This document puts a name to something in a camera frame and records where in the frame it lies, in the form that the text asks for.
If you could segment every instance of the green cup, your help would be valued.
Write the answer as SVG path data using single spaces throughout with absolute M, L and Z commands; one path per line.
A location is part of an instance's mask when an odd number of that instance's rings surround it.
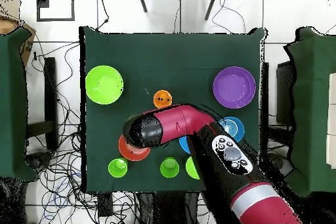
M 116 158 L 108 164 L 108 172 L 112 177 L 121 178 L 127 173 L 127 160 Z
M 180 166 L 174 158 L 169 156 L 161 163 L 160 171 L 164 177 L 173 178 L 179 173 Z
M 123 92 L 123 78 L 111 66 L 96 66 L 85 78 L 87 96 L 95 103 L 110 104 Z
M 189 157 L 189 159 L 187 159 L 187 161 L 186 161 L 186 172 L 188 173 L 188 175 L 191 178 L 194 178 L 194 179 L 197 179 L 197 180 L 200 179 L 200 177 L 197 173 L 197 170 L 195 168 L 195 164 L 192 161 L 192 157 Z

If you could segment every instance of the blue plate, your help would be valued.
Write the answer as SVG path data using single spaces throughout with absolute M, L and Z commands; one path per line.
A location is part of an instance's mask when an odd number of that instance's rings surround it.
M 225 117 L 219 123 L 236 142 L 243 139 L 245 128 L 242 121 L 236 117 Z
M 180 142 L 182 149 L 188 154 L 190 154 L 188 143 L 186 142 L 186 136 L 181 137 L 178 141 Z

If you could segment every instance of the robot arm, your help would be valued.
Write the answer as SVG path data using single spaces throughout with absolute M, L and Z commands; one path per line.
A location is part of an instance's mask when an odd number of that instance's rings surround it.
M 241 224 L 301 224 L 291 207 L 212 116 L 191 104 L 130 117 L 123 135 L 135 147 L 153 147 L 187 135 L 188 146 L 217 224 L 228 206 Z

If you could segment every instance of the green cloth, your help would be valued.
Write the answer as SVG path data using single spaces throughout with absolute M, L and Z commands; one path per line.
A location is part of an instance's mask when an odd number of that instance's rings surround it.
M 95 66 L 108 65 L 124 80 L 123 93 L 113 104 L 99 105 L 86 96 L 87 191 L 205 189 L 200 180 L 187 174 L 185 164 L 190 155 L 183 151 L 178 139 L 165 148 L 152 149 L 142 161 L 129 162 L 122 178 L 108 173 L 111 160 L 121 156 L 118 140 L 123 124 L 133 114 L 156 109 L 153 96 L 160 89 L 170 92 L 173 104 L 204 104 L 223 116 L 238 117 L 245 126 L 244 139 L 258 150 L 263 29 L 249 35 L 102 34 L 84 27 L 84 34 L 86 75 Z M 246 68 L 257 84 L 254 99 L 241 109 L 225 108 L 213 95 L 215 76 L 229 66 Z M 176 158 L 180 165 L 178 175 L 172 179 L 160 173 L 160 165 L 168 156 Z
M 0 177 L 17 177 L 25 181 L 37 178 L 24 158 L 28 106 L 20 46 L 30 35 L 21 27 L 8 35 L 0 35 Z
M 336 192 L 336 170 L 326 164 L 329 75 L 336 72 L 336 37 L 299 30 L 288 46 L 297 80 L 293 86 L 294 134 L 291 161 L 297 168 L 287 182 L 305 196 L 314 191 Z

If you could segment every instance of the orange cup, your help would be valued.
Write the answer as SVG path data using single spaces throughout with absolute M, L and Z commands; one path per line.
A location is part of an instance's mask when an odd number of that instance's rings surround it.
M 163 108 L 171 105 L 173 98 L 171 94 L 165 90 L 157 91 L 154 95 L 154 105 L 156 108 Z

